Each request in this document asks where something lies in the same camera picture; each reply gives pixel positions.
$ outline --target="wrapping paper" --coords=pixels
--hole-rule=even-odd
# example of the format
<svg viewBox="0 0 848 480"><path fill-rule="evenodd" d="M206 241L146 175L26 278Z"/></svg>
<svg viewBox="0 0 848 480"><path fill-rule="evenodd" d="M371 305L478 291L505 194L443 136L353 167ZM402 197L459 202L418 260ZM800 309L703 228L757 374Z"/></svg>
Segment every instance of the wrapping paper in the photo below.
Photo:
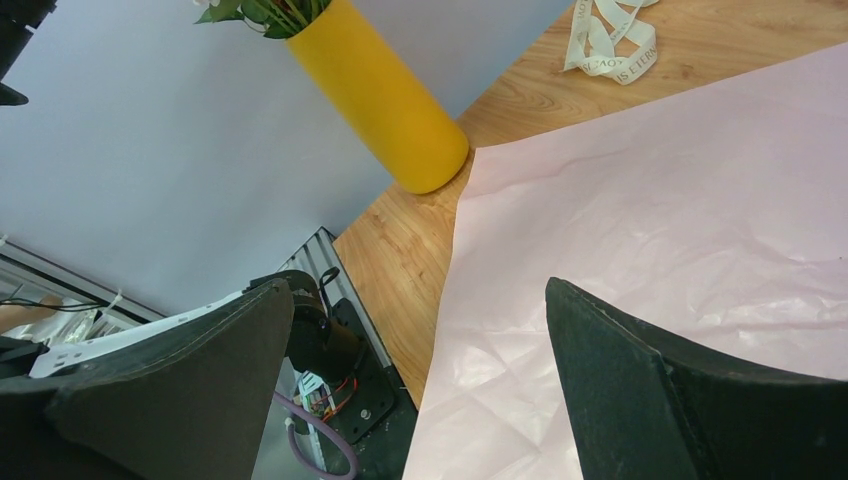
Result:
<svg viewBox="0 0 848 480"><path fill-rule="evenodd" d="M848 379L848 44L478 150L407 479L579 479L557 276L703 345Z"/></svg>

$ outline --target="wood grain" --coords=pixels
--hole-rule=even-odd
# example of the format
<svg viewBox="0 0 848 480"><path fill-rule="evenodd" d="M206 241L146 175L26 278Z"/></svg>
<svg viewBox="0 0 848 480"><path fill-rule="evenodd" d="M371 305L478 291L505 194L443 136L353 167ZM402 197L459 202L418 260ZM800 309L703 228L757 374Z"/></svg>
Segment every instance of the wood grain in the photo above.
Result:
<svg viewBox="0 0 848 480"><path fill-rule="evenodd" d="M639 15L657 28L659 50L642 78L619 86L561 73L569 9L460 117L471 144L544 133L848 41L846 0L664 0ZM433 194L390 187L335 242L417 405L470 163Z"/></svg>

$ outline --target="bouquet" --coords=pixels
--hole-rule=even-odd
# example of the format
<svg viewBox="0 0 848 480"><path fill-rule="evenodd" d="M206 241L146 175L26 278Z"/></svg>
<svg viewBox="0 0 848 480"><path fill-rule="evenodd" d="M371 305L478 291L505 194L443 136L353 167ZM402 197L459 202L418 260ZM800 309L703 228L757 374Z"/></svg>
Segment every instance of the bouquet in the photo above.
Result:
<svg viewBox="0 0 848 480"><path fill-rule="evenodd" d="M266 38L285 39L312 23L331 0L194 0L206 11L195 23L241 21Z"/></svg>

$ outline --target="yellow vase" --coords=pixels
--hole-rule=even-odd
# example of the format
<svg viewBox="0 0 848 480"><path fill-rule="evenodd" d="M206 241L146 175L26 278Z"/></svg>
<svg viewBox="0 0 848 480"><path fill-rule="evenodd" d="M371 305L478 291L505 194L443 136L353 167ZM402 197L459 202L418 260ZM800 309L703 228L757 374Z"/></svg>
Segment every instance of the yellow vase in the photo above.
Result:
<svg viewBox="0 0 848 480"><path fill-rule="evenodd" d="M332 0L286 43L405 190L436 190L465 163L465 134L351 0Z"/></svg>

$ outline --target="white wall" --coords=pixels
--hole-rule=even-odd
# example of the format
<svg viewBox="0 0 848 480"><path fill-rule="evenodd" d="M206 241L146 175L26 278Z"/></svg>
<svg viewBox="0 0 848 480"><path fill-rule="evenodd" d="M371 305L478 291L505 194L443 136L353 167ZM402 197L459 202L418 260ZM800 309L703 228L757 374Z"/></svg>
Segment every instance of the white wall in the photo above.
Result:
<svg viewBox="0 0 848 480"><path fill-rule="evenodd" d="M359 0L454 115L571 0ZM5 83L0 232L165 313L340 233L390 178L278 42L190 0L59 0Z"/></svg>

